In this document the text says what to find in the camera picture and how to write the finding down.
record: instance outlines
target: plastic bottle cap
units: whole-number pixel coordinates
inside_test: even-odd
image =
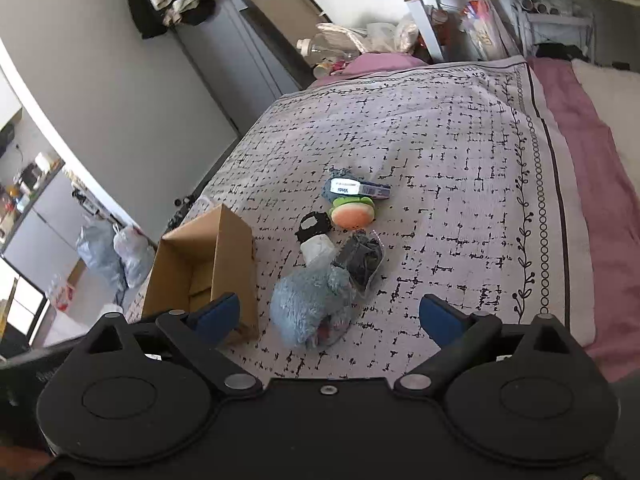
[[[306,40],[298,40],[296,48],[304,57],[308,56],[311,53],[311,40],[309,38],[306,38]]]

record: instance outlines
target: gray door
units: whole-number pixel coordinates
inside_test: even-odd
[[[239,13],[241,0],[216,0],[213,16],[178,27],[186,51],[241,135],[283,94],[300,88]]]

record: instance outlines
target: metal bolt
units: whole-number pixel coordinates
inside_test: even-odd
[[[424,390],[431,386],[431,378],[422,374],[409,374],[400,379],[400,384],[407,390]]]
[[[320,388],[320,393],[323,395],[335,395],[338,393],[338,388],[331,386],[330,384],[325,384]]]
[[[225,379],[227,388],[232,390],[248,390],[255,384],[255,377],[249,374],[232,374]]]

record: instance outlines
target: patterned bedsheet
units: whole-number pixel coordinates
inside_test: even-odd
[[[385,260],[329,349],[284,348],[277,279],[303,265],[302,216],[328,210],[331,167],[392,187],[371,225]],[[261,338],[227,355],[269,377],[387,376],[438,348],[420,330],[428,292],[510,323],[551,312],[593,340],[588,236],[564,139],[521,57],[380,73],[283,96],[247,133],[186,220],[223,202],[253,229]],[[340,244],[347,232],[332,231]],[[144,287],[127,313],[140,318]]]

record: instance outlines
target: cardboard box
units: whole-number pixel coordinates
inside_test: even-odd
[[[226,344],[258,337],[254,237],[225,205],[165,234],[158,245],[142,316],[194,312],[225,292],[240,300],[240,323]]]

